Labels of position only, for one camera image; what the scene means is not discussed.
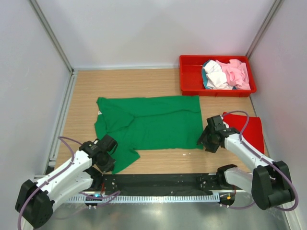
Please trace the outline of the green t shirt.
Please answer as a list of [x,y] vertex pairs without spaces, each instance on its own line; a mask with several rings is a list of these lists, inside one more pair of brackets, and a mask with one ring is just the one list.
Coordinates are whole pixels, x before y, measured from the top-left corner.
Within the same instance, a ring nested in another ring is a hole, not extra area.
[[203,132],[198,96],[105,98],[96,101],[96,136],[111,136],[118,147],[111,154],[113,174],[140,158],[140,150],[202,149]]

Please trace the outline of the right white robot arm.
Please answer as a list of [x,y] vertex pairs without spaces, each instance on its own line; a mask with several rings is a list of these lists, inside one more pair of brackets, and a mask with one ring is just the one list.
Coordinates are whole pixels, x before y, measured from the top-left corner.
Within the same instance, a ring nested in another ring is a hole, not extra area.
[[197,144],[202,144],[211,153],[217,152],[219,148],[234,153],[251,172],[244,172],[233,164],[220,167],[216,173],[217,186],[223,190],[232,185],[243,189],[251,194],[253,203],[262,210],[295,210],[299,198],[288,165],[283,161],[274,161],[258,151],[244,138],[244,129],[238,131],[230,127],[224,121],[225,116],[208,118]]

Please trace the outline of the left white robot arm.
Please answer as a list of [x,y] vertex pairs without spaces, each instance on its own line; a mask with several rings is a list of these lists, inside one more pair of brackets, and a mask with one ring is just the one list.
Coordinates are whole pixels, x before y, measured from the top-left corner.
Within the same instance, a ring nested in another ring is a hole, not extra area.
[[81,143],[60,167],[35,182],[25,181],[15,205],[19,213],[17,228],[22,229],[22,224],[40,228],[68,198],[87,189],[98,191],[103,173],[114,169],[115,160],[111,155],[117,146],[109,135]]

